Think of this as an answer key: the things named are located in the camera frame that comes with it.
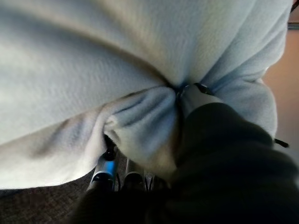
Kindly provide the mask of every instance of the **wrinkled fabric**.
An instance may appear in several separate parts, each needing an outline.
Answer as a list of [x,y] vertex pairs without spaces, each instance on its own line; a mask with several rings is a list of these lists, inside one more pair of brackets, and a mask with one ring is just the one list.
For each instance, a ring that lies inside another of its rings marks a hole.
[[175,90],[202,82],[272,137],[262,83],[292,1],[0,0],[0,188],[59,185],[105,151],[167,178]]

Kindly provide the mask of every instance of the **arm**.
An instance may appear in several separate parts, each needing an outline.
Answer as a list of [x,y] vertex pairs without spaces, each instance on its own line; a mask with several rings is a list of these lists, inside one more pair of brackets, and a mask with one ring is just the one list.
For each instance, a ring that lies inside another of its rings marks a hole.
[[148,223],[297,223],[298,174],[272,150],[271,137],[221,103],[186,119],[172,177],[173,198],[148,211]]

